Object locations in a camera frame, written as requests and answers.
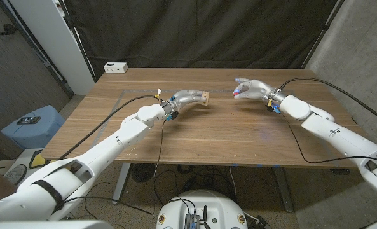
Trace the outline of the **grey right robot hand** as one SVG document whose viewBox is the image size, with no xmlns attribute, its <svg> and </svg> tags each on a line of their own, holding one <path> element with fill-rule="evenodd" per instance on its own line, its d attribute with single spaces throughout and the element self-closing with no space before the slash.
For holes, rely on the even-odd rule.
<svg viewBox="0 0 377 229">
<path fill-rule="evenodd" d="M 235 99 L 274 100 L 282 102 L 287 94 L 259 80 L 235 78 L 239 85 L 234 89 Z"/>
</svg>

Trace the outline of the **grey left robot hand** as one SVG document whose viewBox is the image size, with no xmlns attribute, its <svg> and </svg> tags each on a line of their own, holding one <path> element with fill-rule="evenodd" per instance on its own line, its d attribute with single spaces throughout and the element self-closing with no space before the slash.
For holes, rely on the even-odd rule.
<svg viewBox="0 0 377 229">
<path fill-rule="evenodd" d="M 169 100 L 161 104 L 166 115 L 179 111 L 185 105 L 199 102 L 206 106 L 209 101 L 209 92 L 199 90 L 181 90 L 176 92 Z"/>
</svg>

